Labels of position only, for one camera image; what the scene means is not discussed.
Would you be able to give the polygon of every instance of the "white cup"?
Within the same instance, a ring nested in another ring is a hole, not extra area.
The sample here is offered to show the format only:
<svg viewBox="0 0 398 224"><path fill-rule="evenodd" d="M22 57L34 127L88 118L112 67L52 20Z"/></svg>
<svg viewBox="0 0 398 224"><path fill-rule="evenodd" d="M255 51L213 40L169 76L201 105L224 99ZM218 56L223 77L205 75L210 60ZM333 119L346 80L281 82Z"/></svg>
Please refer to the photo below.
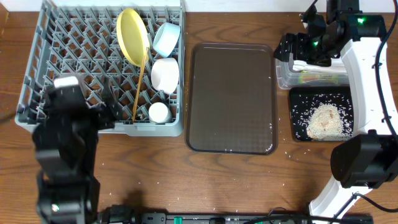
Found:
<svg viewBox="0 0 398 224"><path fill-rule="evenodd" d="M180 76L178 63L174 58L158 59L152 67L150 80L155 90L163 90L166 94L172 94Z"/></svg>
<svg viewBox="0 0 398 224"><path fill-rule="evenodd" d="M154 103L149 108L149 121L157 124L169 123L172 113L164 103Z"/></svg>
<svg viewBox="0 0 398 224"><path fill-rule="evenodd" d="M154 49L163 58L167 58L173 51L180 37L181 28L178 25L165 22L157 30L154 39Z"/></svg>

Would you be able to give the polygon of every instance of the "wood surface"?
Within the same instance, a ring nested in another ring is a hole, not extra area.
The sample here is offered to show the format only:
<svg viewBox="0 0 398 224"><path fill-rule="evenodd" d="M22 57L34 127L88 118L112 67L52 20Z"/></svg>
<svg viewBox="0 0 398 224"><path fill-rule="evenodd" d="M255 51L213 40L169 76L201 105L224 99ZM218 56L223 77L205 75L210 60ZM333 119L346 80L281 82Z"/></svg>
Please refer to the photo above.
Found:
<svg viewBox="0 0 398 224"><path fill-rule="evenodd" d="M16 108L37 16L12 12L6 23L0 41L1 114ZM392 16L385 19L389 26ZM297 13L188 13L185 86L197 43L254 43L274 49L282 34L299 31L303 30ZM389 74L398 99L398 31L388 44ZM185 99L188 92L185 88ZM126 203L171 213L264 214L274 207L306 211L306 204L331 177L330 154L339 143L293 141L287 96L288 91L278 90L279 147L271 156L197 153L185 145L183 134L176 138L101 135L95 165L101 182L100 209ZM35 212L39 169L30 134L14 121L1 124L0 223L39 222ZM398 180L373 190L369 197L383 206L398 207L397 189ZM398 222L398 215L380 212L364 200L350 211L370 213L377 224Z"/></svg>
<svg viewBox="0 0 398 224"><path fill-rule="evenodd" d="M7 9L0 3L0 38L2 33L4 32L4 25L8 20L8 11Z"/></svg>

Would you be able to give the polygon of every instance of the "gray dish rack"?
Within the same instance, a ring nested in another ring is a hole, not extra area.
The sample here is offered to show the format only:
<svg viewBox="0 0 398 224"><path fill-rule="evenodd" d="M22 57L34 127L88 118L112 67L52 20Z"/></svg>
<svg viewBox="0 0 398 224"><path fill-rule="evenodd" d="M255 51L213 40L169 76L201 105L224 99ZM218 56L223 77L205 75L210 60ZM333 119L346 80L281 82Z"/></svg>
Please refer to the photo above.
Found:
<svg viewBox="0 0 398 224"><path fill-rule="evenodd" d="M100 133L124 133L129 136L178 136L183 130L184 96L184 22L185 10L180 7L132 7L141 16L148 30L151 54L138 99L136 122L132 124L132 107L137 91L139 67L130 64L121 52L116 37L118 15L128 7L60 7L43 1L37 22L27 70L17 106L16 123L32 132L43 113L45 90L56 77L68 73L84 75L90 89L86 102L101 102L104 77L108 77L123 110L123 119L114 129ZM171 95L152 88L150 71L161 56L152 48L157 29L171 22L181 27L181 36L171 57L178 62L180 79ZM165 103L173 114L167 124L149 122L148 109L155 102Z"/></svg>

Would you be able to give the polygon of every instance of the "rice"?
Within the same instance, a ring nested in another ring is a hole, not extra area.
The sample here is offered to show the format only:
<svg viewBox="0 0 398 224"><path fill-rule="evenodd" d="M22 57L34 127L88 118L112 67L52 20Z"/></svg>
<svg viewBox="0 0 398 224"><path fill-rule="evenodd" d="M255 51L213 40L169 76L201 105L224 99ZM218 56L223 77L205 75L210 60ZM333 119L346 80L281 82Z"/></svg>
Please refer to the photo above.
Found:
<svg viewBox="0 0 398 224"><path fill-rule="evenodd" d="M315 140L347 140L351 135L344 133L344 125L346 126L347 122L340 118L338 108L335 105L320 105L314 109L309 119L307 135Z"/></svg>

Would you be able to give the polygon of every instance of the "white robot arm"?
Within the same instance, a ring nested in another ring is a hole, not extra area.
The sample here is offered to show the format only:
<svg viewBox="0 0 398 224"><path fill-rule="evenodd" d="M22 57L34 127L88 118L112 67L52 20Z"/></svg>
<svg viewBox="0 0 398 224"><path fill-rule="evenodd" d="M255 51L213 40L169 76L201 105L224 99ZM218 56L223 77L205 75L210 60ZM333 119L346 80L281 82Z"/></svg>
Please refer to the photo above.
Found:
<svg viewBox="0 0 398 224"><path fill-rule="evenodd" d="M374 69L372 68L380 43L378 37L362 37L359 42L349 41L341 51L341 59L348 73L353 101L354 136L367 134L369 130L376 130L378 134L391 134L386 122L382 122L384 114L379 100ZM398 129L398 114L387 72L386 49L387 45L383 48L380 58L382 63L380 66L382 92L388 114L391 116L390 121L394 129ZM366 186L343 188L341 183L332 176L321 194L310 203L310 214L342 218L358 200L357 198L350 200L354 193L365 195L370 191L372 189ZM346 208L340 211L347 202L349 204Z"/></svg>
<svg viewBox="0 0 398 224"><path fill-rule="evenodd" d="M340 56L346 67L354 109L353 138L334 148L330 161L333 175L309 205L311 215L342 218L358 194L365 195L398 175L398 114L384 45L397 13L387 32L382 16L364 15L358 0L328 0L326 22L317 14L316 2L300 15L307 33L284 35L274 57L288 62L293 54L294 60L327 67L331 58Z"/></svg>

